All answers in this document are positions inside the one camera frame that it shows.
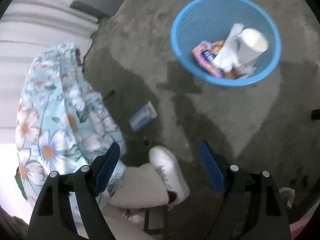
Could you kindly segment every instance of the silver screw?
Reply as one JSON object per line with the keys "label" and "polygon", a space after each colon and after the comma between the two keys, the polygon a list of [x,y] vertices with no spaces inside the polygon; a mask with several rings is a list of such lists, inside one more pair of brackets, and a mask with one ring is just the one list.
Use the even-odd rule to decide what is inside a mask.
{"label": "silver screw", "polygon": [[234,164],[230,166],[230,169],[232,171],[239,171],[239,167],[237,165],[234,165]]}
{"label": "silver screw", "polygon": [[51,178],[54,178],[57,175],[58,175],[58,173],[56,171],[53,171],[53,172],[50,173],[50,177]]}
{"label": "silver screw", "polygon": [[265,176],[265,177],[269,177],[270,176],[270,173],[268,171],[263,171],[262,172],[262,175]]}
{"label": "silver screw", "polygon": [[82,172],[87,172],[90,169],[90,167],[88,165],[82,166],[81,167],[81,171]]}

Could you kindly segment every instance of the beige pants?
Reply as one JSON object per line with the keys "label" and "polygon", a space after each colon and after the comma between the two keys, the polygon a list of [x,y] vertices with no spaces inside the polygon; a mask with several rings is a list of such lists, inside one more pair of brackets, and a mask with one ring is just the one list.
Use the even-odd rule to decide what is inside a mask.
{"label": "beige pants", "polygon": [[[166,205],[169,201],[167,190],[150,164],[138,168],[127,167],[124,171],[124,183],[109,204],[121,208],[148,208]],[[153,240],[153,238],[124,221],[123,216],[110,206],[102,209],[104,218],[117,240]],[[78,230],[79,235],[88,238],[84,228]]]}

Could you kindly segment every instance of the white curtain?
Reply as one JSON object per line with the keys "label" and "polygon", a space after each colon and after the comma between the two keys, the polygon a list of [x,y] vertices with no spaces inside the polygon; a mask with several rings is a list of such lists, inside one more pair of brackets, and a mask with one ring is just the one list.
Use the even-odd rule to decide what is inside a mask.
{"label": "white curtain", "polygon": [[0,144],[14,143],[16,113],[28,68],[49,46],[75,41],[84,56],[98,19],[72,0],[13,0],[0,20]]}

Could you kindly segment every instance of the blue gripper pad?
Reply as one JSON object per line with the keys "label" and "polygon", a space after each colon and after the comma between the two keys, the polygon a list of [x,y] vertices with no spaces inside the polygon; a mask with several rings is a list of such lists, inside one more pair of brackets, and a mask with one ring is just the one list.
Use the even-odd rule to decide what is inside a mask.
{"label": "blue gripper pad", "polygon": [[219,165],[213,157],[212,150],[209,148],[206,142],[201,142],[199,145],[199,154],[204,165],[204,168],[207,171],[210,182],[213,188],[218,191],[221,195],[225,195],[226,187],[225,187],[225,179],[224,174],[221,171]]}
{"label": "blue gripper pad", "polygon": [[96,174],[96,183],[93,188],[95,196],[98,196],[99,193],[104,192],[107,188],[111,175],[120,158],[119,145],[117,143],[113,143],[107,151],[106,155],[106,159],[104,160],[99,171]]}

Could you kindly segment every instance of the blue plastic rim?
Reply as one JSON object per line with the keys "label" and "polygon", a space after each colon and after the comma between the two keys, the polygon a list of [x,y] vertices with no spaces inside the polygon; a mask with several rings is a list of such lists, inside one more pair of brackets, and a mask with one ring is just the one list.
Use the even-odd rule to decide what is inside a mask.
{"label": "blue plastic rim", "polygon": [[[257,70],[246,79],[216,78],[203,70],[191,51],[201,41],[223,40],[234,23],[260,31],[269,41],[269,48],[255,63]],[[183,8],[171,29],[171,46],[180,63],[192,74],[221,86],[245,86],[268,76],[281,56],[279,31],[271,17],[249,0],[194,0]]]}

